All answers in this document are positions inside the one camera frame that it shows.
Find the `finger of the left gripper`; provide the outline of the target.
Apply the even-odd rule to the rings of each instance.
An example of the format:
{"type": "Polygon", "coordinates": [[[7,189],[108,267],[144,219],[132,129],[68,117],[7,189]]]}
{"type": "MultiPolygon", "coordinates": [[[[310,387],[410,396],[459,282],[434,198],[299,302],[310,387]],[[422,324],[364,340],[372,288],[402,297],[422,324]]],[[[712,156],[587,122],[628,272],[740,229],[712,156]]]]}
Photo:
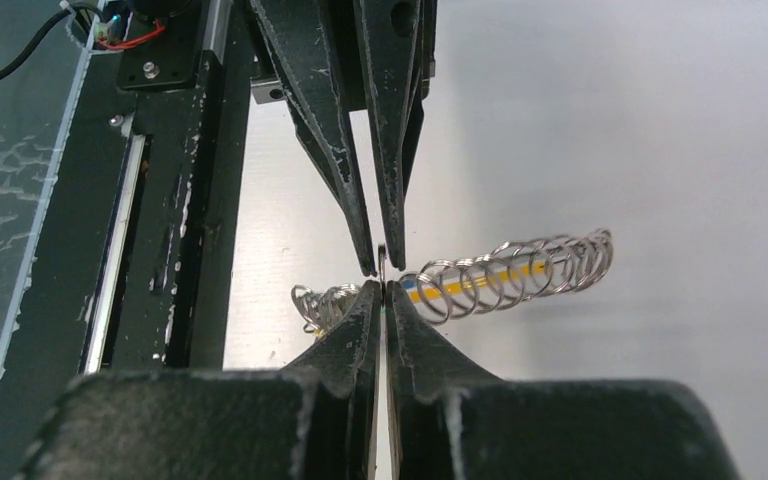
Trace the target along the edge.
{"type": "Polygon", "coordinates": [[[335,197],[360,271],[376,274],[369,218],[326,1],[252,1],[296,135],[335,197]]]}
{"type": "Polygon", "coordinates": [[[406,268],[405,200],[434,70],[435,1],[356,1],[355,25],[386,246],[406,268]]]}

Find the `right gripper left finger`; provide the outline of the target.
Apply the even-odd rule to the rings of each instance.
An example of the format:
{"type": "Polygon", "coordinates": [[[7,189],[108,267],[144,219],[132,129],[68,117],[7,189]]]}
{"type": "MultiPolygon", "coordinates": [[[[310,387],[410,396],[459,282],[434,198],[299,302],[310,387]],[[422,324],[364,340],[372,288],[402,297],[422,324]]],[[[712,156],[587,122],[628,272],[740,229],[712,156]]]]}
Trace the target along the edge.
{"type": "Polygon", "coordinates": [[[280,369],[77,377],[28,447],[23,479],[370,479],[382,292],[280,369]]]}

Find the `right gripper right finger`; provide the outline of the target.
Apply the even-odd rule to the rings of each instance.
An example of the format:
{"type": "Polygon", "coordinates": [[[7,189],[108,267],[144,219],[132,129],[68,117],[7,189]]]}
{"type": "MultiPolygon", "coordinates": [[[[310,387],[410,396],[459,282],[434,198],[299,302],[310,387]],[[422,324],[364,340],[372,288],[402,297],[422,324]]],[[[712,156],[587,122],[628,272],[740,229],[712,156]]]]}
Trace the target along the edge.
{"type": "Polygon", "coordinates": [[[465,355],[385,289],[398,479],[736,479],[704,403],[659,379],[515,381],[465,355]]]}

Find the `large keyring with yellow handle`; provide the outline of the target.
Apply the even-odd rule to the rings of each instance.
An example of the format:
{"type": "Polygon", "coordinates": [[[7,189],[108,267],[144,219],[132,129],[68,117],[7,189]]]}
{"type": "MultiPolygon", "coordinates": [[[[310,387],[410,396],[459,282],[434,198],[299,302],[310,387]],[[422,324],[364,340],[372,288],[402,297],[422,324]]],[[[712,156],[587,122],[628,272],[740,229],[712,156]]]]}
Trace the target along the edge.
{"type": "Polygon", "coordinates": [[[611,231],[508,241],[481,255],[426,262],[396,282],[423,319],[440,326],[522,303],[578,293],[600,282],[614,259],[611,231]]]}

